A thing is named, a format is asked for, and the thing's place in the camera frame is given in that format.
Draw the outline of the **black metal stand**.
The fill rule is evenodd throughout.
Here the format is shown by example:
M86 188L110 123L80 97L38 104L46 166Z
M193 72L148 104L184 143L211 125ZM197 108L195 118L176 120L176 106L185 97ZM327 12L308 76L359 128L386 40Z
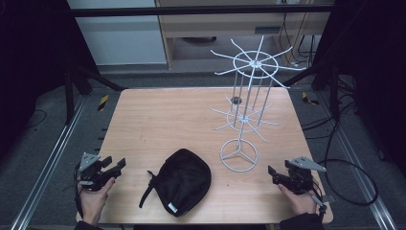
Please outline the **black metal stand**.
M303 70L293 78L286 80L283 84L291 86L307 76L315 75L311 87L322 90L329 85L329 112L336 122L340 121L339 100L338 100L338 67L334 63L316 63Z
M81 95L89 95L92 92L92 86L88 79L92 79L114 91L124 90L123 86L120 86L115 82L104 78L100 73L92 72L83 66L71 66L67 68L63 73L63 79L65 86L66 125L73 121L75 115L73 86L77 88Z

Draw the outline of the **metal floor rail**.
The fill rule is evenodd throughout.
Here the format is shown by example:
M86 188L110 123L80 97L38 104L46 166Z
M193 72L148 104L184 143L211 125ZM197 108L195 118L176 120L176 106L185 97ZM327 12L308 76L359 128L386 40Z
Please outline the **metal floor rail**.
M56 169L62 153L64 152L72 133L79 121L79 117L86 104L87 96L79 96L78 103L74 107L74 115L72 120L63 127L63 130L58 136L58 139L44 165L40 175L38 176L34 186L29 193L24 205L18 212L17 216L12 222L10 230L26 230L32 216L42 198L49 181Z
M346 132L340 127L340 124L334 119L329 121L332 125L332 132L328 139L327 149L324 156L325 164L327 161L332 162L333 159L329 158L329 152L331 142L334 137L337 138L340 152L345 158L345 162L352 164L352 174L360 188L363 197L367 201L372 201L375 198L375 202L369 205L372 215L374 216L380 230L398 230L395 221L393 220L389 210L387 209L384 201L379 195L377 187L374 186L374 180L367 175L364 170L363 164L355 153L354 148L350 143L350 139Z

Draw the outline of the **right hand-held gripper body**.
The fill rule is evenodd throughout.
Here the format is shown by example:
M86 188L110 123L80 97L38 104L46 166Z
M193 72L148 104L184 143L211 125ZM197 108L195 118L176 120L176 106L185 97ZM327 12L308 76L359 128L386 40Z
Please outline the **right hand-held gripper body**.
M288 171L288 179L284 186L294 193L301 195L313 188L312 171L325 173L327 169L306 156L286 160L284 165Z

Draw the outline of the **light wooden desk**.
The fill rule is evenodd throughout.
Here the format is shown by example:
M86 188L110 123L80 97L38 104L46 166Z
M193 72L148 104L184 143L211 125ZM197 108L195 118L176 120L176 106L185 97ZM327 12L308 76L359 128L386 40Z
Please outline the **light wooden desk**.
M154 0L158 7L230 6L230 5L318 5L334 0ZM299 57L300 40L305 35L321 35L327 24L327 12L279 12L245 14L161 15L164 47L168 64L172 64L174 44L182 37L269 35L288 64Z

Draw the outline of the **person's left hand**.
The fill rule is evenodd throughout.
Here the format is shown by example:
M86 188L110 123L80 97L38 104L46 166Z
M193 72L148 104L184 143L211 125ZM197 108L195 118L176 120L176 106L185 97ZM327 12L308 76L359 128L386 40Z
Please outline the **person's left hand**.
M98 226L102 209L108 198L108 192L113 187L115 178L111 177L106 184L96 192L85 190L78 185L79 201L82 208L82 221Z

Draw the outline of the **black cap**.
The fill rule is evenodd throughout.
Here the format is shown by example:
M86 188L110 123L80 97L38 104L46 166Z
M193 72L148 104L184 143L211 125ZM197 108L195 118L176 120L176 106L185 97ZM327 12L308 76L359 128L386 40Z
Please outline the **black cap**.
M207 194L212 183L208 164L188 149L179 149L162 165L157 174L148 171L148 182L139 207L155 190L165 210L179 218L186 215Z

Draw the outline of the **yellow black tape marker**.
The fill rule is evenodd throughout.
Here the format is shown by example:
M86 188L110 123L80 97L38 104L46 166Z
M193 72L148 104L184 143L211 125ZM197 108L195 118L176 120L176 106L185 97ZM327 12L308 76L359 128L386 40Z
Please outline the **yellow black tape marker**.
M103 109L104 109L104 107L105 107L105 105L106 105L106 102L107 102L108 98L109 98L109 95L103 95L103 96L101 97L101 100L100 100L100 102L99 102L97 111L103 111Z
M317 100L310 100L305 92L302 92L302 101L307 104L318 105L319 101Z

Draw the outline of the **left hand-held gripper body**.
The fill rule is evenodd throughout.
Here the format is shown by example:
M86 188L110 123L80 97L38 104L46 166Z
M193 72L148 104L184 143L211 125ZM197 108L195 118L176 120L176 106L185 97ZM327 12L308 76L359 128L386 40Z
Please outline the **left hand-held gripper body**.
M84 189L99 191L111 177L118 177L111 176L110 169L106 171L101 167L99 155L85 152L79 162L79 184Z

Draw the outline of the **black horizontal frame bar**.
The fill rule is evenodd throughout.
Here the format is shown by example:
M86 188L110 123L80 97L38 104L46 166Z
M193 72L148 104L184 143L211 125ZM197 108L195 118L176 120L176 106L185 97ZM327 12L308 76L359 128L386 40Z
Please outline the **black horizontal frame bar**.
M331 4L322 5L247 5L247 6L195 6L155 7L119 9L77 9L69 10L74 17L100 16L147 16L147 15L193 15L193 14L237 14L237 13L279 13L279 12L331 12Z

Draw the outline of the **person's right hand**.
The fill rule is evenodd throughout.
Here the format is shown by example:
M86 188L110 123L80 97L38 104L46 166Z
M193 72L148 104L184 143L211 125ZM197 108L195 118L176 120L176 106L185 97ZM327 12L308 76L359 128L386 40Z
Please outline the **person's right hand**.
M289 200L292 211L295 215L317 213L317 203L313 199L313 197L315 196L313 192L295 195L293 192L288 190L282 184L279 184L278 188Z

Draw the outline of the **dark curtain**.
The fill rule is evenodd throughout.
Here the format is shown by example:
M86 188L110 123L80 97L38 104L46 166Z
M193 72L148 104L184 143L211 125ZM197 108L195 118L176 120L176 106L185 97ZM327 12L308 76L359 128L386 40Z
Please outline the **dark curtain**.
M0 162L37 98L64 84L67 65L98 71L77 20L51 14L69 8L67 0L0 0Z
M384 155L406 177L406 0L334 0L315 61L333 53Z

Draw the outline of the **white cabinet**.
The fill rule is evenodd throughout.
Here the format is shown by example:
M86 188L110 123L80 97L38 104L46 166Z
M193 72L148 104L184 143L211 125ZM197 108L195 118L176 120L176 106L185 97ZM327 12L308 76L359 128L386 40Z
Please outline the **white cabinet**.
M72 10L155 7L154 0L68 0ZM98 66L166 64L158 17L78 17L92 57Z

